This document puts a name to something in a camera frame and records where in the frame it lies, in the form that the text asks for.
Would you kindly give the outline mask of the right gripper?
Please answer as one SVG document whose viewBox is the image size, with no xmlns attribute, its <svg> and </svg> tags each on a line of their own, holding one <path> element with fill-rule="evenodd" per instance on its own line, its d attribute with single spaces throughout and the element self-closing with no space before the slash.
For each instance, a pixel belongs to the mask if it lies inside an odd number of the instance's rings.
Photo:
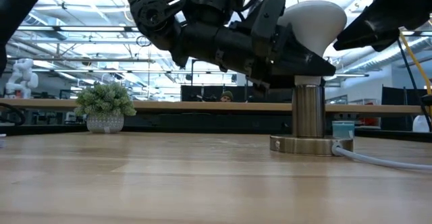
<svg viewBox="0 0 432 224">
<path fill-rule="evenodd" d="M 372 47 L 381 52 L 398 39 L 399 29 L 414 30 L 429 20 L 431 0 L 373 0 L 337 36 L 337 51 Z"/>
</svg>

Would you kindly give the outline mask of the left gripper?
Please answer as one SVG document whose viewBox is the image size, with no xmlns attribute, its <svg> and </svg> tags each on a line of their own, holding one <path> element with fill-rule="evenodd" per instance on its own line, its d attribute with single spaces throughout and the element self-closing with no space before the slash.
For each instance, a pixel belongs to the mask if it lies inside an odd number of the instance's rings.
<svg viewBox="0 0 432 224">
<path fill-rule="evenodd" d="M 257 88 L 319 86 L 334 75 L 335 67 L 304 46 L 291 24 L 277 24 L 284 10 L 285 0 L 263 0 L 245 20 L 221 28 L 215 39 L 218 64 L 245 74 Z"/>
</svg>

